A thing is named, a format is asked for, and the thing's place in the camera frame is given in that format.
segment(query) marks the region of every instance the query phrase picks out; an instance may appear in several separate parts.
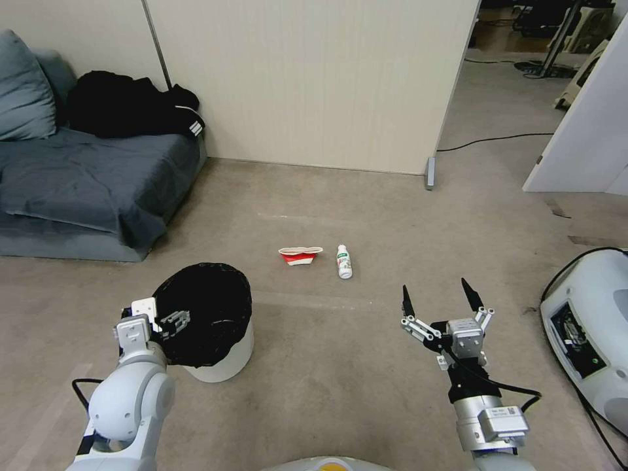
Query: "wall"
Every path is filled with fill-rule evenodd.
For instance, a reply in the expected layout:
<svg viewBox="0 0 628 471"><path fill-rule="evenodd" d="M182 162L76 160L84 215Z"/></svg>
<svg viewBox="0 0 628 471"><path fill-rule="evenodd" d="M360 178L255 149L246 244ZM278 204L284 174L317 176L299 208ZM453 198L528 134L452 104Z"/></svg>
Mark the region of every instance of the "wall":
<svg viewBox="0 0 628 471"><path fill-rule="evenodd" d="M150 0L210 155L422 173L476 0Z"/></svg>
<svg viewBox="0 0 628 471"><path fill-rule="evenodd" d="M543 151L523 189L628 194L628 20Z"/></svg>
<svg viewBox="0 0 628 471"><path fill-rule="evenodd" d="M77 75L109 70L166 88L140 0L0 0L0 28L61 52Z"/></svg>

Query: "couch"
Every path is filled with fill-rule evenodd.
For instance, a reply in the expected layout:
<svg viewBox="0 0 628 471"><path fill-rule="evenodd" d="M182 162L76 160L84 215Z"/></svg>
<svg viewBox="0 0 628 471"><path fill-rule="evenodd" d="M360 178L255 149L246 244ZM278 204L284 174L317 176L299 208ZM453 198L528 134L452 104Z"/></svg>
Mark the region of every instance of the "couch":
<svg viewBox="0 0 628 471"><path fill-rule="evenodd" d="M0 141L0 255L143 260L206 161L202 141L100 139L68 128L76 76L57 52L32 51L54 93L58 130Z"/></svg>

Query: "metal pole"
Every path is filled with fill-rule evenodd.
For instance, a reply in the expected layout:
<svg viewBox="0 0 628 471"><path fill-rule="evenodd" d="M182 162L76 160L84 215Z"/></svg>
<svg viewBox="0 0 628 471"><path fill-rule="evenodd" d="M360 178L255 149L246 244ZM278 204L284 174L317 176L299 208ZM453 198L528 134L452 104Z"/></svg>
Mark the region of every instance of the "metal pole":
<svg viewBox="0 0 628 471"><path fill-rule="evenodd" d="M155 44L155 49L157 50L157 56L159 57L159 63L162 66L162 72L164 73L164 78L166 79L166 85L168 86L168 90L172 90L172 83L170 82L170 76L168 75L166 61L164 60L164 55L162 54L162 48L159 45L159 39L157 39L157 32L155 32L155 26L152 23L152 17L150 16L150 11L148 9L147 0L142 0L142 6L144 7L144 13L146 14L146 21L148 22L148 27L150 28L150 35L152 36L152 42Z"/></svg>
<svg viewBox="0 0 628 471"><path fill-rule="evenodd" d="M578 12L580 12L580 9L582 8L582 5L584 5L584 2L585 0L575 0L573 6L571 7L571 10L569 10L567 17L565 18L565 21L563 22L560 30L558 31L558 36L556 36L556 41L554 41L554 44L549 50L548 55L545 58L545 62L543 63L543 66L541 66L541 69L539 70L538 74L536 74L539 77L547 77L550 74L551 67L552 65L554 65L554 62L556 61L556 57L558 57L558 54L563 48L563 43L565 42L565 38L567 37L567 31L569 30L571 23L574 22L574 19L576 15L578 14Z"/></svg>

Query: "plastic bottle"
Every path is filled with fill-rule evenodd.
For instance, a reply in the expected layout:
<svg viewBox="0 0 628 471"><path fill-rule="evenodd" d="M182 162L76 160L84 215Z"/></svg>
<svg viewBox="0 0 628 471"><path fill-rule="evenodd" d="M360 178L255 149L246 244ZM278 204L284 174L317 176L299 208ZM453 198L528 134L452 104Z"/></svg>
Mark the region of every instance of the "plastic bottle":
<svg viewBox="0 0 628 471"><path fill-rule="evenodd" d="M351 268L351 257L347 246L344 244L338 245L338 255L336 255L336 262L338 262L338 276L342 279L349 279L353 276L353 268Z"/></svg>

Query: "gray carpet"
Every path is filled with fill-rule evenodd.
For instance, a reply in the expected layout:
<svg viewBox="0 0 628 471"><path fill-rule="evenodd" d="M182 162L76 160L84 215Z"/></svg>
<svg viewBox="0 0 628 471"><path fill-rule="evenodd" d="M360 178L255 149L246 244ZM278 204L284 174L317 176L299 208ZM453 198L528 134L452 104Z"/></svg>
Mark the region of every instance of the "gray carpet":
<svg viewBox="0 0 628 471"><path fill-rule="evenodd" d="M564 85L466 63L441 146L552 131ZM544 393L520 454L539 470L613 469L533 308L547 280L588 248L568 236L628 239L627 200L552 195L567 219L552 214L548 195L523 193L547 141L441 154L433 192L420 177L212 160L143 263L0 259L0 468L64 469L85 425L71 376L112 370L121 307L179 268L213 261L251 282L253 357L220 385L169 369L177 399L160 469L254 471L326 453L399 471L468 466L447 375L399 328L404 283L424 320L468 315L462 276L497 311L485 344L492 377ZM348 281L334 264L341 242L354 262ZM277 249L290 245L325 252L289 268Z"/></svg>

